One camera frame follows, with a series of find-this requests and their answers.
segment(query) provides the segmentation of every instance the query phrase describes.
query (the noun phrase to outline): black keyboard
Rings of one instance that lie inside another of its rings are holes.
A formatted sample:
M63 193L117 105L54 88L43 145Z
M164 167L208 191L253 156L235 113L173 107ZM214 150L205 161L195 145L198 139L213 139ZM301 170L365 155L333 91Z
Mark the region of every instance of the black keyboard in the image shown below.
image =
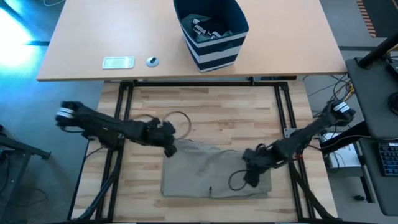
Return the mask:
M379 143L382 175L398 177L398 143Z

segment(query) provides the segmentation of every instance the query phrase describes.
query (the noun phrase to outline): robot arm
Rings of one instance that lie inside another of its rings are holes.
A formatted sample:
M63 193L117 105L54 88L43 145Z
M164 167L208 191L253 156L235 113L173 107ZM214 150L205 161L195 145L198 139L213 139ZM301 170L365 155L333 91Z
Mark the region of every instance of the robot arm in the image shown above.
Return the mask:
M354 119L355 113L344 101L332 100L318 119L307 127L296 130L289 138L278 140L267 147L260 145L255 151L246 149L243 154L247 169L244 181L252 187L257 187L260 174L290 162L295 153L302 154L312 137L324 129L334 125L348 125Z
M152 118L149 122L121 121L90 109L83 103L64 101L55 120L62 129L81 128L85 138L96 136L108 148L117 147L119 139L124 136L144 146L163 147L167 157L173 156L177 151L174 146L174 127L159 118Z

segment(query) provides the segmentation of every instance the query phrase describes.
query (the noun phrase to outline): wooden tabletop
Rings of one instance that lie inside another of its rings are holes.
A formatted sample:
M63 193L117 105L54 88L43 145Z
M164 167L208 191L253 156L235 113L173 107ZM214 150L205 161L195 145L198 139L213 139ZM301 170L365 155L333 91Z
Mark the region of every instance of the wooden tabletop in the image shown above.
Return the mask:
M297 126L302 128L312 121L305 87L302 82L290 82L289 87ZM118 84L106 83L98 110L112 116L117 95ZM175 110L185 112L193 122L188 139L214 144L222 149L243 151L260 142L270 144L282 138L273 87L134 89L130 118L140 114L162 117ZM187 129L184 118L176 115L169 120L176 127L177 135ZM98 147L98 142L90 143L88 153ZM103 150L85 162L72 217L81 215L98 193L105 158L106 150ZM336 215L322 154L308 148L304 158L311 190L321 204ZM272 191L267 199L164 198L160 192L163 159L161 148L126 143L115 222L297 221L287 166L272 169Z
M238 0L249 34L234 65L200 73L171 0L68 0L38 80L248 77L345 73L319 0ZM135 56L127 70L105 57ZM160 63L149 68L146 60Z

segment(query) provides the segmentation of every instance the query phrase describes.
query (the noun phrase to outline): gray towel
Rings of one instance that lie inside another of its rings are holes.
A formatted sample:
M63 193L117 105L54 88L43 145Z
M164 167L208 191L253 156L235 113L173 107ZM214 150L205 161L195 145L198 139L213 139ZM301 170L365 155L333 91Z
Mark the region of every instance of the gray towel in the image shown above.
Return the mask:
M233 172L246 168L243 152L222 151L216 146L191 140L176 141L177 153L164 158L161 191L165 197L266 198L271 191L271 172L260 176L256 188L246 185L240 191L228 187ZM232 188L240 188L245 172L234 175Z

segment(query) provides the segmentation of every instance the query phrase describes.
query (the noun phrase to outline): striped fabric bin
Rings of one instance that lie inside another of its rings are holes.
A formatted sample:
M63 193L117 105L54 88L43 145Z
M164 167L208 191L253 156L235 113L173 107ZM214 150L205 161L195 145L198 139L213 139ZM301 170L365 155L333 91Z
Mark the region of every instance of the striped fabric bin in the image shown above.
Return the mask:
M199 71L208 72L235 62L249 32L246 18L235 0L174 0L174 6L183 30L183 38ZM198 42L181 22L190 14L222 20L233 34Z

